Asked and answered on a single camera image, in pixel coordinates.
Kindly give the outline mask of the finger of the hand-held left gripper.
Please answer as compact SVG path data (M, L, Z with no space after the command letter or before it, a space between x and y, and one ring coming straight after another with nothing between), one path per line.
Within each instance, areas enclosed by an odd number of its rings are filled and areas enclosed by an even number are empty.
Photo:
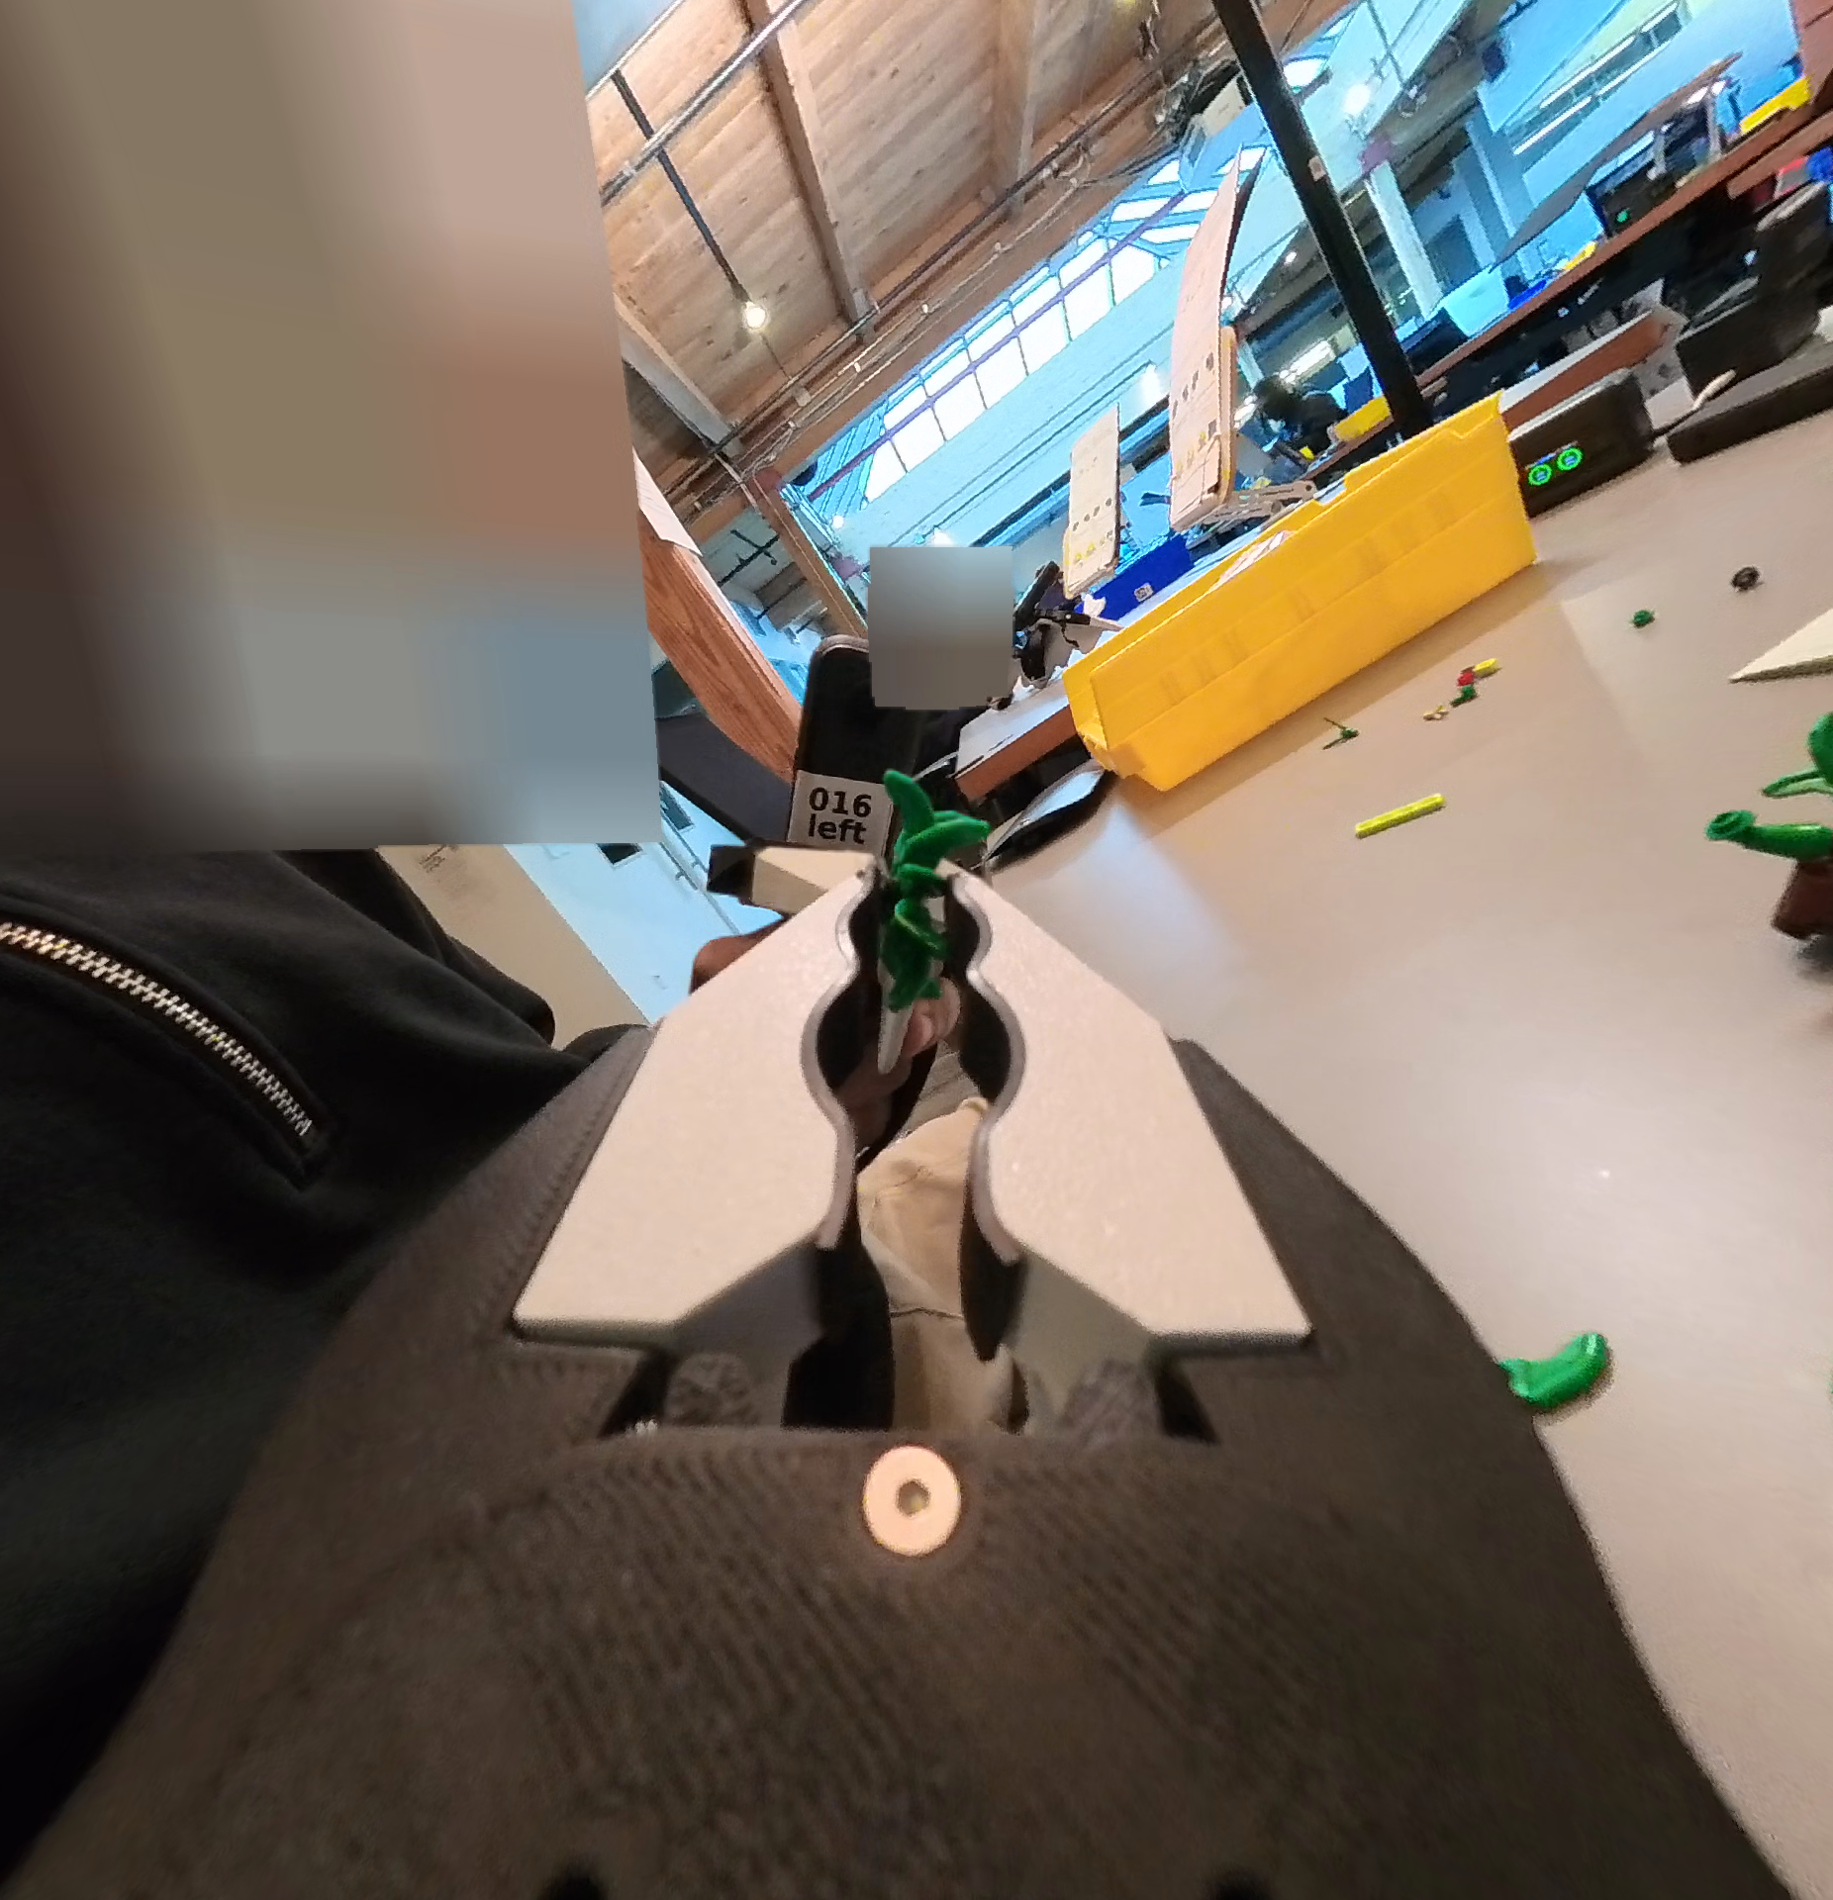
M747 904L757 909L806 909L856 879L857 851L768 844L751 857Z

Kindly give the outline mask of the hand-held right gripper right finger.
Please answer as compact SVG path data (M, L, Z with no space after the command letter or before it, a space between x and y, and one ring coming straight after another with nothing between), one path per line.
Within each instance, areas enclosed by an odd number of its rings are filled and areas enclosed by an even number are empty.
M950 875L959 1063L985 1099L960 1248L977 1350L1009 1352L1024 1432L1103 1366L1158 1386L1183 1362L1314 1335L1163 1026L972 872Z

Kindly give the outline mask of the green toy plant stem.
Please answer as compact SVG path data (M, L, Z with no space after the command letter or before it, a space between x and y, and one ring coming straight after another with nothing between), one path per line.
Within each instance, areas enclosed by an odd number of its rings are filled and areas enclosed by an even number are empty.
M882 788L894 810L889 908L879 929L882 1005L892 1015L940 997L950 949L940 909L944 869L983 848L990 828L976 816L936 810L927 791L905 773L883 773Z

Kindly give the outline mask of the black office chair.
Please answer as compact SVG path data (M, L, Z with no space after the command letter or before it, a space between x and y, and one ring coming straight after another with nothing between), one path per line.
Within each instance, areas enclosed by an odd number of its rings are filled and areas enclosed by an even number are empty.
M786 844L788 780L729 740L704 711L657 719L661 782L744 844Z

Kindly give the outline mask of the wooden beam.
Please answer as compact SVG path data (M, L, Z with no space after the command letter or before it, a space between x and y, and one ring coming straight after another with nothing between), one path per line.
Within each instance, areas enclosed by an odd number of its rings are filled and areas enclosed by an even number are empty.
M789 697L701 554L658 542L642 516L640 543L651 641L688 684L704 715L762 767L789 782L801 702Z

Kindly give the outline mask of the blue plastic bin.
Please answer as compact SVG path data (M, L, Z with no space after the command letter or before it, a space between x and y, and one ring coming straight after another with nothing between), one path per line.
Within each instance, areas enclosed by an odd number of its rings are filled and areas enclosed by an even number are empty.
M1116 576L1085 595L1096 616L1121 622L1149 598L1173 582L1183 582L1193 567L1193 554L1185 534L1167 534L1158 545L1131 558Z

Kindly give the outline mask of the small cardboard sign board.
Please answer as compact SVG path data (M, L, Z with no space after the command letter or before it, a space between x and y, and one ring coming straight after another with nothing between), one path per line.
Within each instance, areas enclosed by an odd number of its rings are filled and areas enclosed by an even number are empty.
M1119 567L1119 409L1103 411L1072 444L1062 590L1083 598Z

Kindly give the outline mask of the tall cardboard sign board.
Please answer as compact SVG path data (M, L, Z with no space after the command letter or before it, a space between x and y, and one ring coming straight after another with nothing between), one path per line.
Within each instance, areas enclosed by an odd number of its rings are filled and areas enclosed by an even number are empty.
M1237 322L1229 279L1239 229L1265 157L1237 160L1180 259L1172 322L1167 510L1185 534L1221 510L1235 488Z

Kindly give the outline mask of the yellow plastic bin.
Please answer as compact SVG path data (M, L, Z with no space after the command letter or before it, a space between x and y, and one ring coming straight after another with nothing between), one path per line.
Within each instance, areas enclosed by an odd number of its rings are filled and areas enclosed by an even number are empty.
M1177 791L1535 558L1495 394L1072 661L1076 734L1103 768Z

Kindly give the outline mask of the black steel column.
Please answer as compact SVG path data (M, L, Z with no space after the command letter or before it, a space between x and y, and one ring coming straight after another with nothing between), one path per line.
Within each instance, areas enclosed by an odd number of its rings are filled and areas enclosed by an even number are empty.
M1428 397L1397 339L1395 322L1379 298L1359 239L1265 34L1261 9L1257 2L1215 2L1214 9L1239 72L1261 110L1263 125L1272 135L1278 161L1310 223L1337 298L1352 322L1356 336L1387 403L1389 421L1403 440L1412 440L1431 426Z

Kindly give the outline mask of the toy flower plant brown pot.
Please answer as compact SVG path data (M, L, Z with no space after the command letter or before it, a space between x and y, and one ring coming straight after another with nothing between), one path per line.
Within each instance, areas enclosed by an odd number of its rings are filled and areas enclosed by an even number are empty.
M1817 796L1830 804L1830 819L1766 820L1752 810L1724 810L1707 823L1705 837L1784 861L1789 879L1771 928L1796 942L1833 939L1833 714L1808 726L1807 767L1766 783L1758 796Z

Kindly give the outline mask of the black device with green lights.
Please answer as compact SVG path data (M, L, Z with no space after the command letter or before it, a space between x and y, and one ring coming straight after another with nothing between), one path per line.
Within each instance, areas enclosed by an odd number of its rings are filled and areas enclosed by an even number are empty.
M1657 450L1657 431L1636 374L1608 374L1513 431L1511 450L1529 519L1638 469Z

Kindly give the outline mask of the instruction booklet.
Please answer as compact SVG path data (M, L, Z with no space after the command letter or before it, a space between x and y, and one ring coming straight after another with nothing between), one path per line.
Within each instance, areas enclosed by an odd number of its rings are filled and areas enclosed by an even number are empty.
M1833 607L1805 629L1750 660L1731 674L1731 684L1766 684L1791 676L1833 673Z

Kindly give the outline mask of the black flat case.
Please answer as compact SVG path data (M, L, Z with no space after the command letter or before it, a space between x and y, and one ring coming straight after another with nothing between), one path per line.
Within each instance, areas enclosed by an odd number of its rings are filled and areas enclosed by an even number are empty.
M1697 462L1829 411L1833 341L1815 341L1707 400L1666 434L1666 444L1676 462Z

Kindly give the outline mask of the black equipment box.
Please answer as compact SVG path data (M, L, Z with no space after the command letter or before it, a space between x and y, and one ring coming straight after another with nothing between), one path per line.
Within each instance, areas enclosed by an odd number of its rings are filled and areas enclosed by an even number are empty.
M1829 181L1805 181L1758 221L1746 276L1696 313L1676 339L1696 402L1775 370L1807 345L1819 324L1817 279L1830 225Z

